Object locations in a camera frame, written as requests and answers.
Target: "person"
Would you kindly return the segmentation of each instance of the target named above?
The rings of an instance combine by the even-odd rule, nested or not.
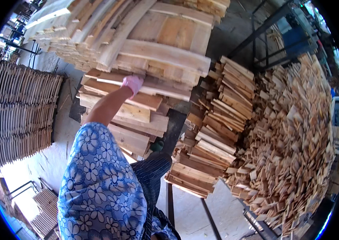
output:
[[[63,239],[180,239],[156,208],[160,179],[170,169],[171,157],[153,152],[130,165],[107,128],[142,84],[137,76],[125,77],[117,91],[94,105],[76,133],[57,202]]]

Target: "hand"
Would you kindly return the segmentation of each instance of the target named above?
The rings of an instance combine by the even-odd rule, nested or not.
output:
[[[122,87],[127,86],[132,90],[133,96],[131,98],[133,98],[139,92],[139,90],[142,88],[142,85],[143,79],[137,76],[129,75],[123,78]]]

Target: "floral pattern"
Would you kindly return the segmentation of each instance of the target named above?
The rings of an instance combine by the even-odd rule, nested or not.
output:
[[[108,128],[97,122],[76,134],[59,191],[63,239],[140,239],[147,202]]]

